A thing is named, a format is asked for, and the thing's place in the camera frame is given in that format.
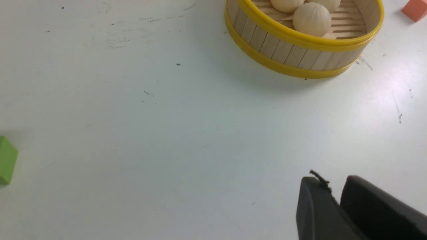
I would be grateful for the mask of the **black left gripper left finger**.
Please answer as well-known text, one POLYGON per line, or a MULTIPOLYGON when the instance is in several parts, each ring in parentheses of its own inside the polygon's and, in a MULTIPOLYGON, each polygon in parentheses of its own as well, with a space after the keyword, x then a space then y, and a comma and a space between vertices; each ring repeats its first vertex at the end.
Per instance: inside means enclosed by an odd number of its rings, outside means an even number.
POLYGON ((351 222, 332 195, 329 181, 314 170, 300 183, 296 224, 299 240, 361 240, 362 233, 351 222))

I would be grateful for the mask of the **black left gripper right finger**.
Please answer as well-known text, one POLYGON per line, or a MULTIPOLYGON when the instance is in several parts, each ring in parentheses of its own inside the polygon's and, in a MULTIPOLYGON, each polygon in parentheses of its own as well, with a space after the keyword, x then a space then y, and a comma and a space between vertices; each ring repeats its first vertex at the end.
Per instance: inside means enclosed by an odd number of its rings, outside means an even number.
POLYGON ((425 240, 426 215, 360 176, 348 176, 340 207, 369 240, 425 240))

